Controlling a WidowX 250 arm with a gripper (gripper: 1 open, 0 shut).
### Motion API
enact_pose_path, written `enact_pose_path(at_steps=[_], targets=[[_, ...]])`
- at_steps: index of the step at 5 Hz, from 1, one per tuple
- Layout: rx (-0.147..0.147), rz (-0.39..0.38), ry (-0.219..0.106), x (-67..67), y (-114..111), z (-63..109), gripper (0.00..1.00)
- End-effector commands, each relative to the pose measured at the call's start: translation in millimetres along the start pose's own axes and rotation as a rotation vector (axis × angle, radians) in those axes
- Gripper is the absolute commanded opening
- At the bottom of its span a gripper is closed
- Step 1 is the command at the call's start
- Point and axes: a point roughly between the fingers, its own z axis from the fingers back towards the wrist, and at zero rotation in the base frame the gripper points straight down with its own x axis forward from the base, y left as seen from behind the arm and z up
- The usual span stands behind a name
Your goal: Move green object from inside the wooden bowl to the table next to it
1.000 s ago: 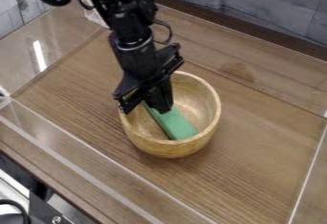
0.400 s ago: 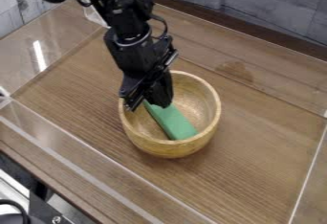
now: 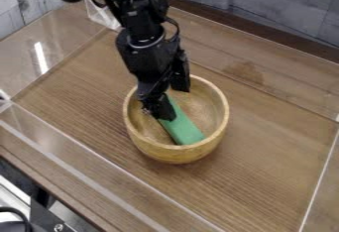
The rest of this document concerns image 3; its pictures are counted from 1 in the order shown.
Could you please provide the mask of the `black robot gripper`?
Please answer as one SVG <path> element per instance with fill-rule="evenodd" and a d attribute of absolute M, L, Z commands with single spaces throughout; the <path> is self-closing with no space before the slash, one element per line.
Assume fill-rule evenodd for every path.
<path fill-rule="evenodd" d="M 138 97 L 143 109 L 157 120 L 175 120 L 177 112 L 165 93 L 170 77 L 175 90 L 189 92 L 191 88 L 189 58 L 186 51 L 179 49 L 181 37 L 175 35 L 149 48 L 137 48 L 127 32 L 122 31 L 115 44 L 125 65 L 138 80 Z"/>

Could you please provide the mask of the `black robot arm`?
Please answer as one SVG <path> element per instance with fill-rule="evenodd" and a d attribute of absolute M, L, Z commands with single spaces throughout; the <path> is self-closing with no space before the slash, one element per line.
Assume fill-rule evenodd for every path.
<path fill-rule="evenodd" d="M 78 3 L 83 0 L 63 0 Z M 165 23 L 177 25 L 169 17 L 167 0 L 101 0 L 121 24 L 115 45 L 131 74 L 137 77 L 137 94 L 143 109 L 157 119 L 173 121 L 177 112 L 169 89 L 187 92 L 191 88 L 190 66 L 181 36 L 166 34 Z"/>

